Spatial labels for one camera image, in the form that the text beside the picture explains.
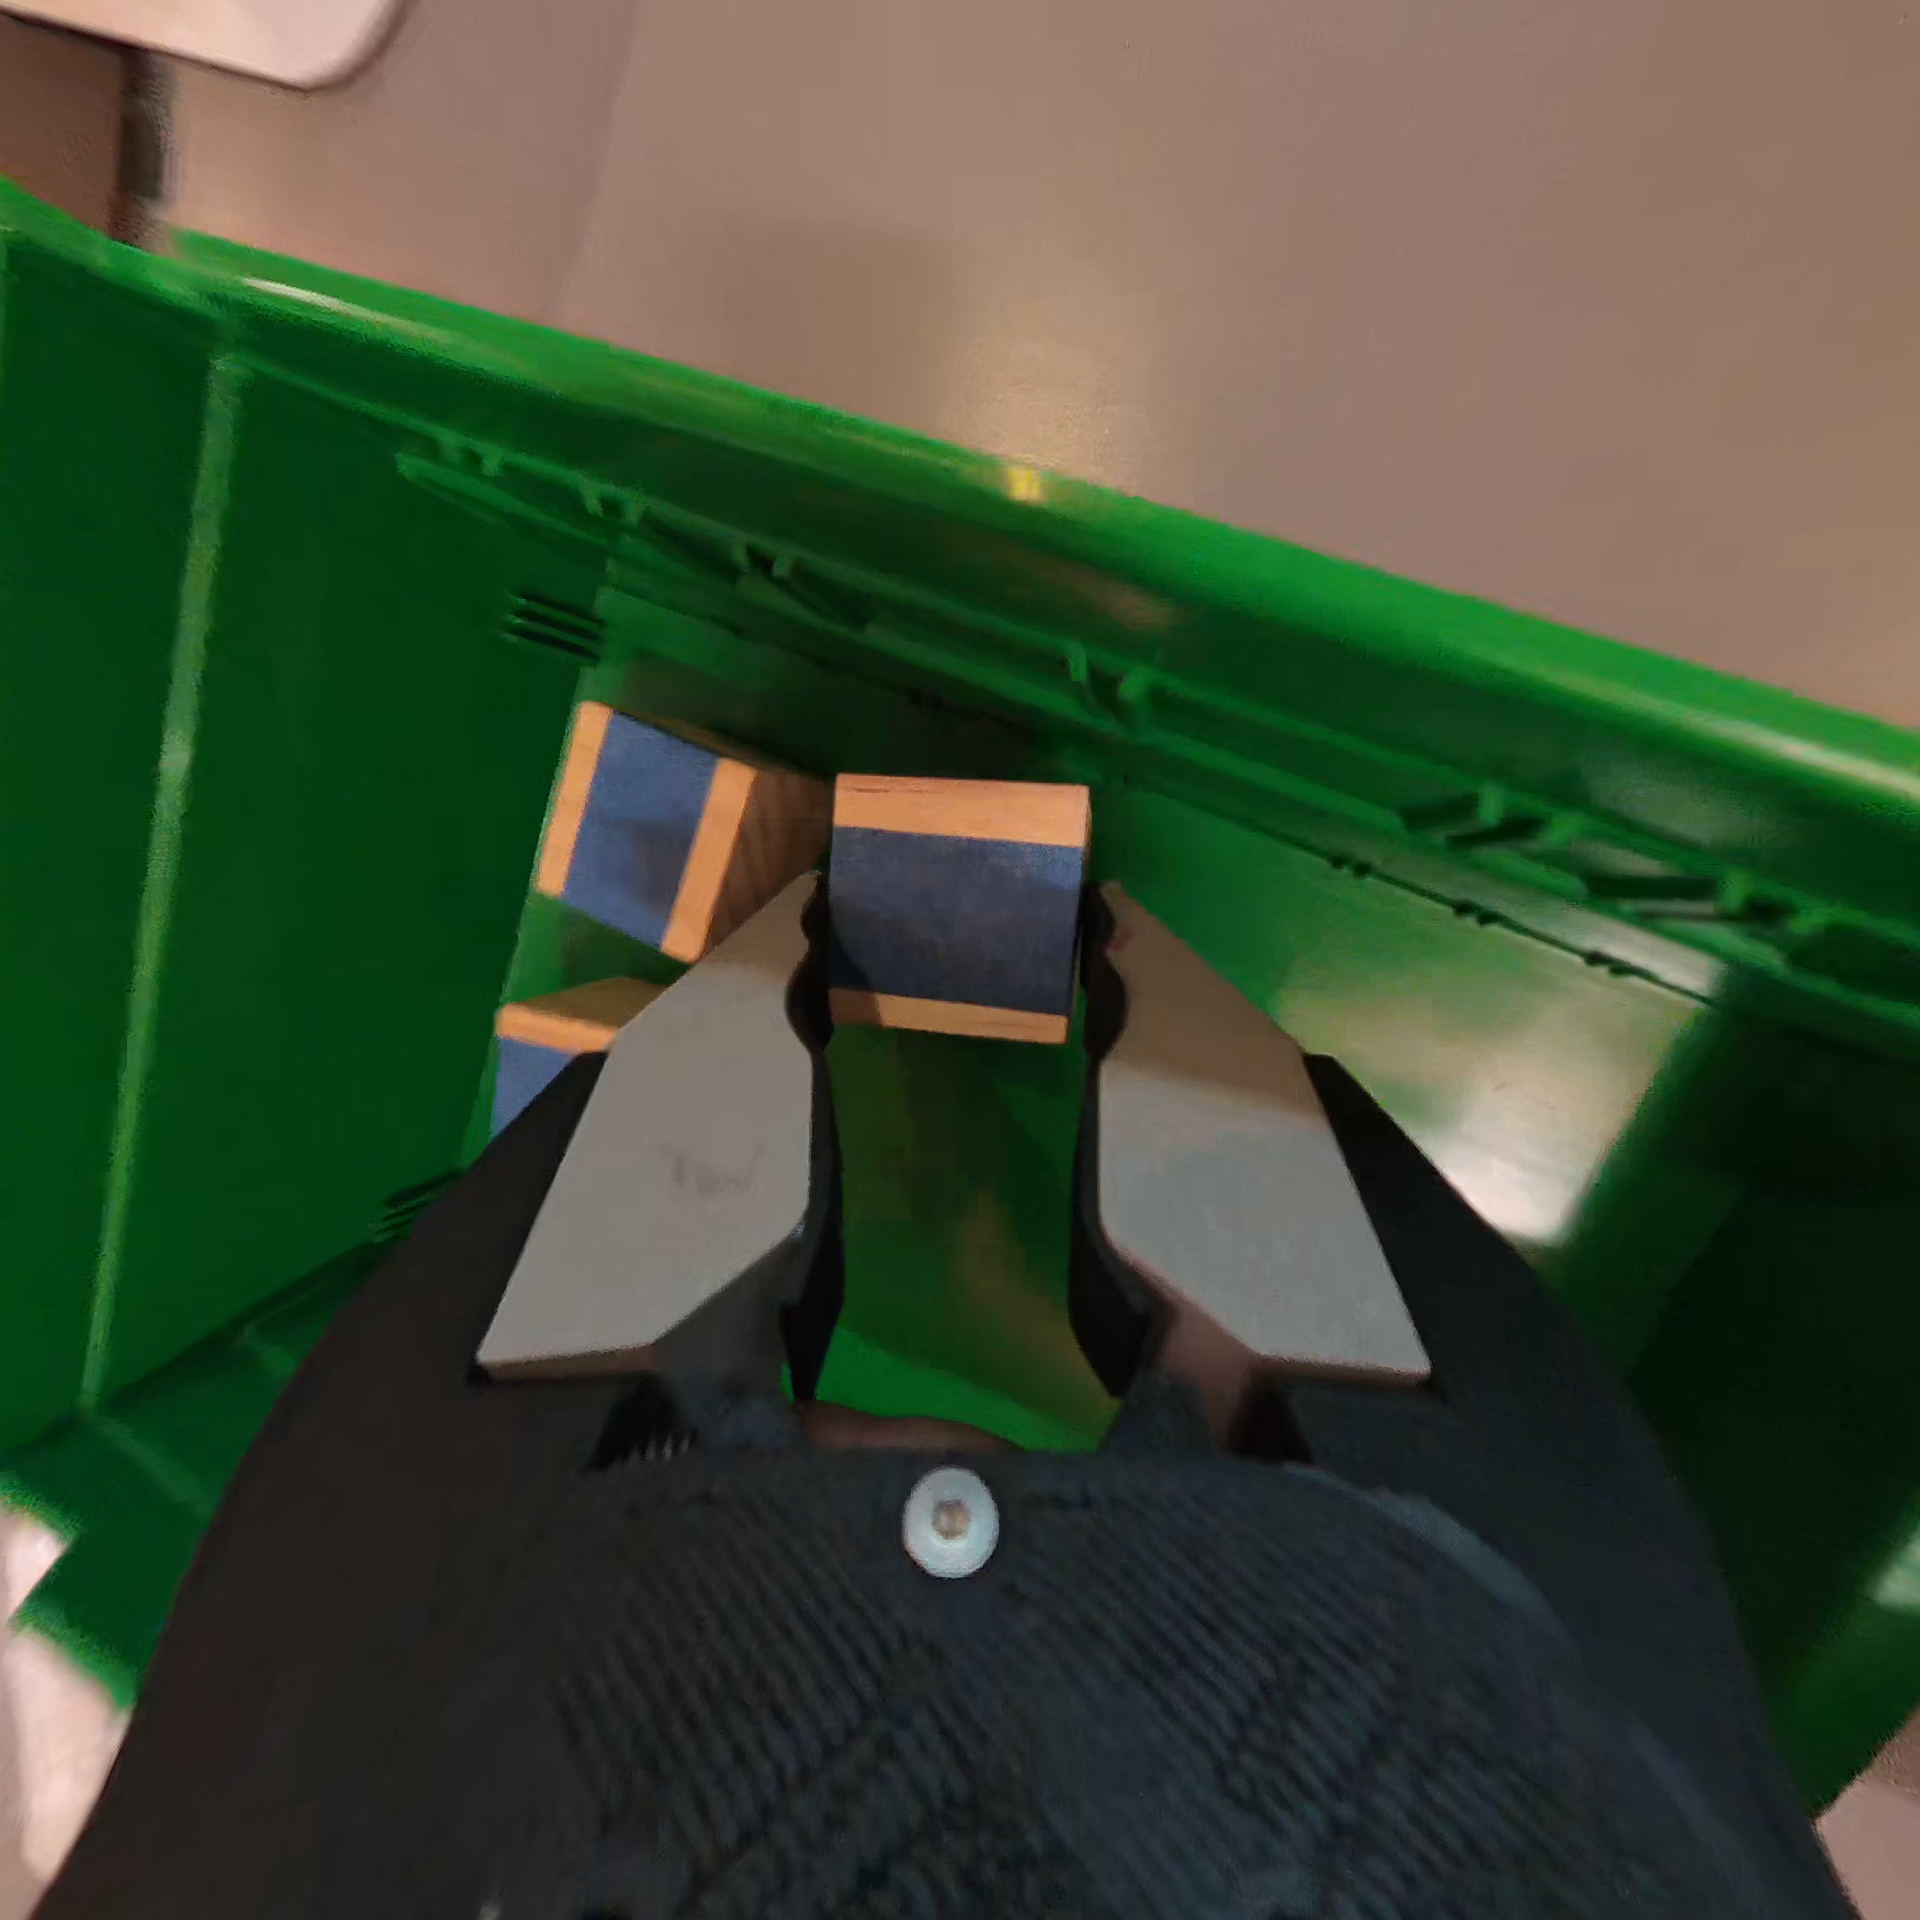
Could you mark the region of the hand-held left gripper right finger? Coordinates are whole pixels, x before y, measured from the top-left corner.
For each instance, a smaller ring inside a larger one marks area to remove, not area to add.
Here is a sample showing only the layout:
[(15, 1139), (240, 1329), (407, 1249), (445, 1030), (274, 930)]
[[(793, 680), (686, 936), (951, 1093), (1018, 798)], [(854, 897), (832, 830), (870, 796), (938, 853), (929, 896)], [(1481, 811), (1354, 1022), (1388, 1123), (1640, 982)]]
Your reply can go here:
[(1081, 926), (1068, 1324), (1104, 1392), (1179, 1361), (1213, 1404), (1278, 1379), (1428, 1386), (1300, 1044), (1115, 879)]

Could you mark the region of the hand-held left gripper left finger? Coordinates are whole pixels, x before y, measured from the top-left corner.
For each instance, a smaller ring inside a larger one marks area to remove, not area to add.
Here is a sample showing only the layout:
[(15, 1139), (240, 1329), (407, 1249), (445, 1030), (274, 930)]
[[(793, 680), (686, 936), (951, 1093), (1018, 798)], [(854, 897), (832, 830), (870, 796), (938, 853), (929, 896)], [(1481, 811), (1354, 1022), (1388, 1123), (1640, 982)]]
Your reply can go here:
[(828, 930), (804, 874), (619, 1030), (478, 1343), (489, 1379), (819, 1396), (846, 1304)]

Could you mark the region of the wooden cube with blue stripe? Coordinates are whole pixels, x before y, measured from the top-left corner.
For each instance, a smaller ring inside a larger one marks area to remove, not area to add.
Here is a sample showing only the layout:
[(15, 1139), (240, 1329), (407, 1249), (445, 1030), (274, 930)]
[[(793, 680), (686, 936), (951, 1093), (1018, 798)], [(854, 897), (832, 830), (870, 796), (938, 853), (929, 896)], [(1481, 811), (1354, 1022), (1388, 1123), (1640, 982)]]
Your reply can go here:
[(577, 1058), (608, 1051), (667, 985), (611, 976), (516, 1000), (494, 1015), (491, 1138)]
[(834, 1023), (1066, 1044), (1090, 845), (1081, 781), (836, 775)]
[(822, 860), (834, 789), (702, 731), (575, 708), (534, 891), (695, 964)]

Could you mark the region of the green plastic bin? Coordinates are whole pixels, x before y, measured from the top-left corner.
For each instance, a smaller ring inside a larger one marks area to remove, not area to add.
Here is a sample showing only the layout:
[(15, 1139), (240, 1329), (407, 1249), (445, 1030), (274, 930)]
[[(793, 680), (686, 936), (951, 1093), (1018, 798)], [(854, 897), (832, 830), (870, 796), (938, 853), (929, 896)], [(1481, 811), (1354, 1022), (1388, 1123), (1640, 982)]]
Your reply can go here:
[(1917, 1714), (1917, 731), (5, 184), (5, 1501), (132, 1708), (248, 1442), (487, 1138), (590, 697), (1092, 849), (1597, 1338), (1815, 1807)]

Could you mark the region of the instruction sheet on stand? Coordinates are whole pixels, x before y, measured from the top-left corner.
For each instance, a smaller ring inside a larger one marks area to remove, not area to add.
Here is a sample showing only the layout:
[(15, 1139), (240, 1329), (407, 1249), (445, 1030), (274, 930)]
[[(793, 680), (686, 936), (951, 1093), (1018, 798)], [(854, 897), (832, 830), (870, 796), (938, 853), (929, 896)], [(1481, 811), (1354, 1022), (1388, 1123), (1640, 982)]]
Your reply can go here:
[(361, 72), (405, 2), (18, 2), (23, 16), (294, 90)]

